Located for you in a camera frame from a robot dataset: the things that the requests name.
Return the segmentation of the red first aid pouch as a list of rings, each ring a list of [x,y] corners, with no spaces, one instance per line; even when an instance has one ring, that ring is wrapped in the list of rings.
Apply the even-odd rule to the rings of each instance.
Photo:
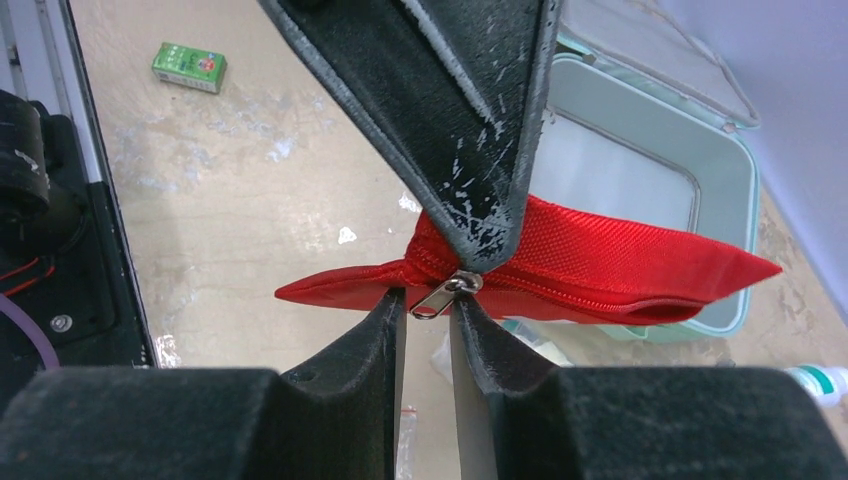
[[[317,273],[275,295],[366,311],[393,287],[405,288],[414,303],[458,266],[437,227],[421,216],[401,259]],[[515,255],[483,275],[477,300],[497,319],[643,327],[689,320],[779,272],[764,258],[706,237],[531,197]]]

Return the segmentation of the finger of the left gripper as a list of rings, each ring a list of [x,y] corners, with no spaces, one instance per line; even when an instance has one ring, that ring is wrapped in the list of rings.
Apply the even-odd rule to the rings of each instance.
[[[516,252],[557,1],[266,1],[288,45],[419,200],[462,269]]]

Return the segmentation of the white plastic bottle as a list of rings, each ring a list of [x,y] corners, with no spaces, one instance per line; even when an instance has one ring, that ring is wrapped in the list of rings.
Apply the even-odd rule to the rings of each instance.
[[[847,368],[803,364],[786,368],[785,373],[821,406],[834,407],[847,396]]]

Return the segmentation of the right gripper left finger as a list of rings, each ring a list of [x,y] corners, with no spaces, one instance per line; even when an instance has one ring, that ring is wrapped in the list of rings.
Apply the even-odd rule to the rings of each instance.
[[[64,368],[1,421],[5,479],[391,479],[405,294],[298,366]]]

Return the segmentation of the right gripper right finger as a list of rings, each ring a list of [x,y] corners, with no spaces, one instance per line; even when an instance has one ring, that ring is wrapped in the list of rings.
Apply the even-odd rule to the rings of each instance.
[[[843,479],[819,408],[767,368],[560,367],[452,305],[465,479]]]

